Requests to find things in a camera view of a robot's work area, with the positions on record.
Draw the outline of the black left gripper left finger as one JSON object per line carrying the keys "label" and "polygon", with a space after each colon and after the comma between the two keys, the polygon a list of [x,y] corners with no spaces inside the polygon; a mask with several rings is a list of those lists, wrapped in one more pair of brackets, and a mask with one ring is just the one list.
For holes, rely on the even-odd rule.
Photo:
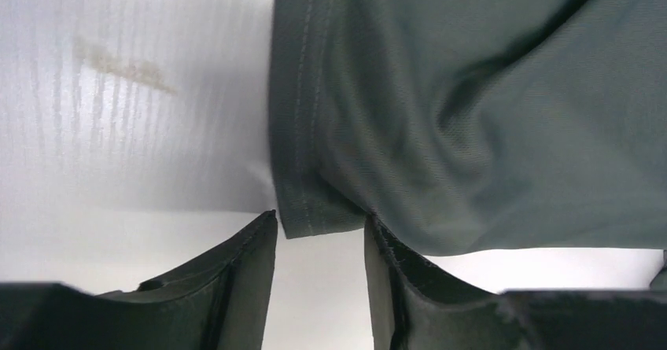
{"label": "black left gripper left finger", "polygon": [[225,242],[101,295],[61,283],[1,286],[4,349],[259,349],[275,270],[274,211]]}

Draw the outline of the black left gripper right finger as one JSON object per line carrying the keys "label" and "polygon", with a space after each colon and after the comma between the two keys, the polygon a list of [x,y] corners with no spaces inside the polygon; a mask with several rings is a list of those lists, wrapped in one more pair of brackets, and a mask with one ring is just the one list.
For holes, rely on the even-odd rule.
{"label": "black left gripper right finger", "polygon": [[364,227],[376,349],[655,349],[666,294],[533,290],[493,294],[414,252],[377,218]]}

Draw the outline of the dark grey t shirt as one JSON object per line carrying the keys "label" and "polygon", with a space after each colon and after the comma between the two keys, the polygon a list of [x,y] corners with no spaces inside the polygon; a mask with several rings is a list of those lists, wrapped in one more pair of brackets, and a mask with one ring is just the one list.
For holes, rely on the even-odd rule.
{"label": "dark grey t shirt", "polygon": [[666,0],[275,0],[288,238],[666,247]]}

